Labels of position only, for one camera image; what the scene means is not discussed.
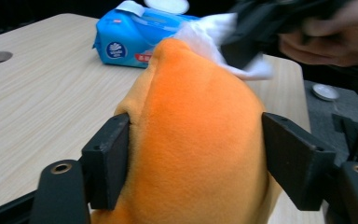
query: tissue box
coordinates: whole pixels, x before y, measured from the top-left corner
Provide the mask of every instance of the tissue box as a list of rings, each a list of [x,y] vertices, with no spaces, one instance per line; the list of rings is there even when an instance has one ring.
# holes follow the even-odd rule
[[[93,47],[103,63],[145,68],[159,41],[174,35],[182,22],[198,19],[141,5],[119,6],[97,22]]]

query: human hand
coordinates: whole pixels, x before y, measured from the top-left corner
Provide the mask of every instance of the human hand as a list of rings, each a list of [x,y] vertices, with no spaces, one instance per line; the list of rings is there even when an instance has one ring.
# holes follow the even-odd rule
[[[303,32],[280,35],[280,50],[306,64],[358,65],[358,0],[351,0],[331,20],[308,19],[302,27],[313,36],[306,45]]]

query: orange plush toy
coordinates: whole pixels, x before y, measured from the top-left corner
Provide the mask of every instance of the orange plush toy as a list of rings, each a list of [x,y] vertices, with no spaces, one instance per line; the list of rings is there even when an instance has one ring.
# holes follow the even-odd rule
[[[267,223],[281,189],[263,111],[246,83],[164,39],[115,112],[131,119],[128,176],[115,210],[92,223]]]

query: table surface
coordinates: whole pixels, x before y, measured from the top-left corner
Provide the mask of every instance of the table surface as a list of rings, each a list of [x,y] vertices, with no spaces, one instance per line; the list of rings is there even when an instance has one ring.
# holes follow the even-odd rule
[[[97,20],[61,14],[0,35],[0,205],[37,188],[49,164],[78,160],[144,71],[102,64],[92,44]],[[271,80],[248,84],[267,111],[310,130],[298,64],[265,56]],[[269,223],[324,223],[283,193]]]

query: light wood tabletop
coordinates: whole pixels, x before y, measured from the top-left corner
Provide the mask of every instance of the light wood tabletop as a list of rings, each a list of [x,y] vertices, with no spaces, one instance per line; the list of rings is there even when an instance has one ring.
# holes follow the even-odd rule
[[[102,64],[92,48],[97,21],[61,14],[0,35],[0,205],[35,190],[51,163],[78,160],[144,71]],[[248,84],[268,112],[309,131],[299,65],[265,58],[273,79]],[[324,220],[322,212],[297,211],[283,193],[269,223]]]

